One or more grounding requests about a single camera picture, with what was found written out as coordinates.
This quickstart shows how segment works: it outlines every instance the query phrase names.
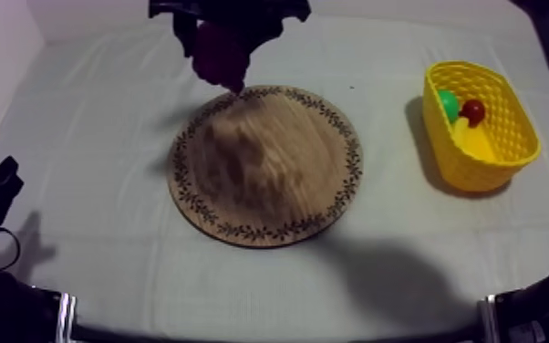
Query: engraved wood pattern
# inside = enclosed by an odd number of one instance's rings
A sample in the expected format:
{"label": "engraved wood pattern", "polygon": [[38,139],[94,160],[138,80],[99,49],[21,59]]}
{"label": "engraved wood pattern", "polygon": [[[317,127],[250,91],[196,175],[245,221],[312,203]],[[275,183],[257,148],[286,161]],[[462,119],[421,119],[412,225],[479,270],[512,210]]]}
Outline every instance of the engraved wood pattern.
{"label": "engraved wood pattern", "polygon": [[205,104],[172,144],[171,196],[226,243],[277,247],[318,234],[353,200],[361,148],[347,118],[299,88],[256,86]]}

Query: plastic basket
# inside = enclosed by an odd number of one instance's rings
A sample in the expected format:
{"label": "plastic basket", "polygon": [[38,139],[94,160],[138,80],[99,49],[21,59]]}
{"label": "plastic basket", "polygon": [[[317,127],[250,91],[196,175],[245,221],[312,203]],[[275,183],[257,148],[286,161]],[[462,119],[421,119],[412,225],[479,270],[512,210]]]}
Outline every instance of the plastic basket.
{"label": "plastic basket", "polygon": [[[468,99],[482,101],[485,119],[469,130],[482,130],[492,150],[489,159],[468,152],[453,139],[438,89],[452,91],[460,104]],[[428,68],[423,119],[443,179],[463,191],[487,192],[504,185],[541,150],[532,123],[506,79],[469,62],[440,62]]]}

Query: white tablecloth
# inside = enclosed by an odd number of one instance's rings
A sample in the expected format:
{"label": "white tablecloth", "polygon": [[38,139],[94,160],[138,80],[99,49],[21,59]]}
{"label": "white tablecloth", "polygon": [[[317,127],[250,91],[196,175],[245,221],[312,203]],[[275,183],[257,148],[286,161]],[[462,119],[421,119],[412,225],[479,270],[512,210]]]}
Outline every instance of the white tablecloth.
{"label": "white tablecloth", "polygon": [[[506,39],[312,16],[257,50],[248,85],[305,88],[340,107],[364,151],[356,200],[326,234],[254,251],[192,228],[168,194],[175,132],[223,93],[168,26],[47,47],[0,128],[26,186],[5,225],[15,269],[79,298],[79,320],[185,338],[385,338],[452,325],[490,293],[549,272],[549,72],[533,32]],[[503,192],[439,178],[420,119],[425,68],[465,59],[505,75],[543,143]],[[0,264],[12,252],[0,238]]]}

